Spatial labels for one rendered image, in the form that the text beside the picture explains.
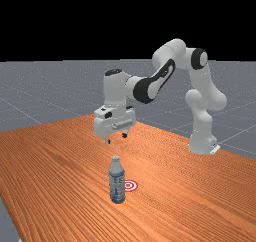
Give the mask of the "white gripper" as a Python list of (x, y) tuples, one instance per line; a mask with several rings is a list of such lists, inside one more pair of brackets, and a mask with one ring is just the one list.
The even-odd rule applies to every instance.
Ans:
[(136, 124), (135, 109), (132, 106), (101, 106), (94, 111), (94, 134), (105, 138), (105, 143), (110, 144), (109, 134), (122, 131), (122, 137), (128, 137), (128, 131), (131, 126)]

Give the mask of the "clear plastic bottle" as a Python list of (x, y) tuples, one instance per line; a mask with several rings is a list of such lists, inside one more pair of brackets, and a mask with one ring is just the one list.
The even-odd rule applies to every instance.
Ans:
[(121, 165), (120, 158), (113, 156), (108, 170), (110, 199), (115, 204), (125, 201), (125, 171)]

